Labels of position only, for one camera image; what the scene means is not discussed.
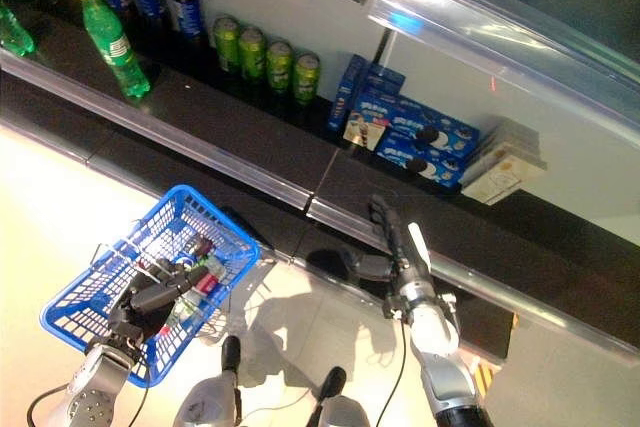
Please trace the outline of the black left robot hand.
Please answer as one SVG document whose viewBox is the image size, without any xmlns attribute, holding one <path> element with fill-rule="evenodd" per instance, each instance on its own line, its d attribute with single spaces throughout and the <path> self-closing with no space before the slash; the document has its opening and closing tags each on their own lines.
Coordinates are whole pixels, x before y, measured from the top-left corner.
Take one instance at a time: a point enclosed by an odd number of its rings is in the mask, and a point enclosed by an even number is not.
<svg viewBox="0 0 640 427">
<path fill-rule="evenodd" d="M 109 335 L 102 341 L 139 346 L 155 336 L 166 323 L 175 301 L 195 287 L 208 274 L 204 266 L 175 273 L 156 281 L 150 274 L 137 272 L 111 308 L 107 326 Z"/>
</svg>

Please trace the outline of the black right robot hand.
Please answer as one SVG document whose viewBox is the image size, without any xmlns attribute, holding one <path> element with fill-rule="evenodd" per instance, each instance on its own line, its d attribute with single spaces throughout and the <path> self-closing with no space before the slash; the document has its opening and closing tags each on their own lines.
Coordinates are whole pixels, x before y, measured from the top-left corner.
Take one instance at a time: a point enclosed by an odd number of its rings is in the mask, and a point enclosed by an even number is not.
<svg viewBox="0 0 640 427">
<path fill-rule="evenodd" d="M 409 224 L 377 194 L 370 197 L 369 216 L 374 230 L 382 235 L 390 254 L 357 254 L 343 250 L 340 257 L 347 271 L 368 281 L 394 282 L 396 290 L 412 281 L 426 281 L 432 289 L 431 275 L 413 244 Z"/>
</svg>

